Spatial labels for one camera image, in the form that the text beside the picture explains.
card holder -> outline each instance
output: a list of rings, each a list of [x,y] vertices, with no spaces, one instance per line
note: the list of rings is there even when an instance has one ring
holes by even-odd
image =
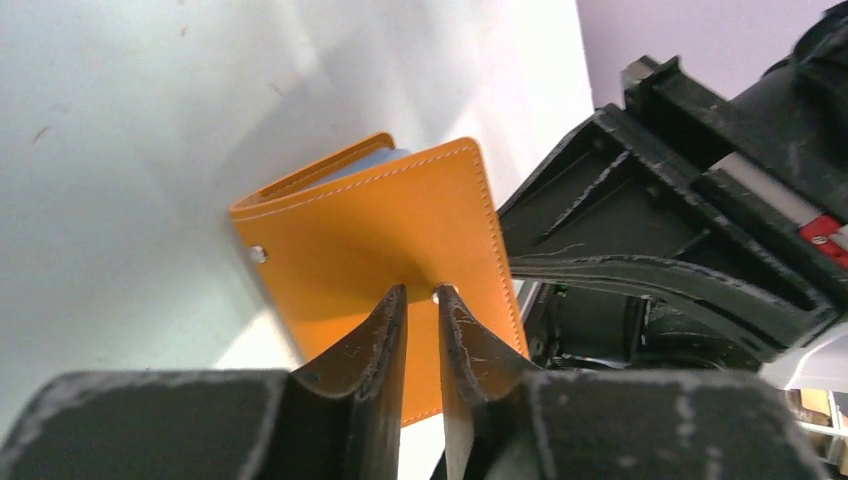
[[[404,425],[441,411],[439,284],[527,355],[480,149],[468,138],[402,158],[387,133],[325,157],[236,203],[230,216],[306,360],[405,284]]]

metal screw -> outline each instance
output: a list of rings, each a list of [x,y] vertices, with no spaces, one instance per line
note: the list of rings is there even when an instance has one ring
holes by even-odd
[[[253,263],[265,263],[268,261],[268,253],[261,245],[254,245],[247,249],[247,254]]]
[[[441,286],[451,287],[451,288],[453,289],[453,291],[454,291],[454,292],[456,292],[457,294],[459,294],[459,289],[458,289],[458,288],[456,288],[456,285],[454,285],[454,284],[452,284],[452,283],[440,283],[440,284],[439,284],[436,288],[438,289],[438,287],[441,287]],[[432,296],[432,297],[430,297],[430,298],[432,298],[432,299],[433,299],[433,303],[435,303],[436,305],[438,305],[438,304],[439,304],[439,294],[438,294],[435,290],[433,291],[433,296]]]

orange leather wallet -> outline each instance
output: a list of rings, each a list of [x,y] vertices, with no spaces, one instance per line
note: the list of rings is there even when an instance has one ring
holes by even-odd
[[[403,424],[441,411],[439,284],[523,355],[526,340],[480,149],[468,138],[339,176],[378,151],[379,133],[236,203],[245,246],[305,359],[359,325],[405,284],[409,344]]]

white surface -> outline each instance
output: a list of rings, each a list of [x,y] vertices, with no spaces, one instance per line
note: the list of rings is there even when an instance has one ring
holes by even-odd
[[[570,1],[7,0],[0,25],[0,432],[61,371],[294,365],[238,197],[388,130],[476,137],[502,202],[591,113]],[[440,450],[415,428],[401,478]]]

white wall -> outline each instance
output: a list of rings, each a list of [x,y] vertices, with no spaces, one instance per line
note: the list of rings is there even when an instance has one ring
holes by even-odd
[[[210,367],[236,337],[266,353],[219,365],[296,363],[237,198],[389,130],[476,137],[502,202],[590,113],[571,1],[0,2],[0,436],[62,371]]]
[[[756,82],[835,0],[577,0],[596,106],[621,103],[619,73],[642,55],[726,98]]]

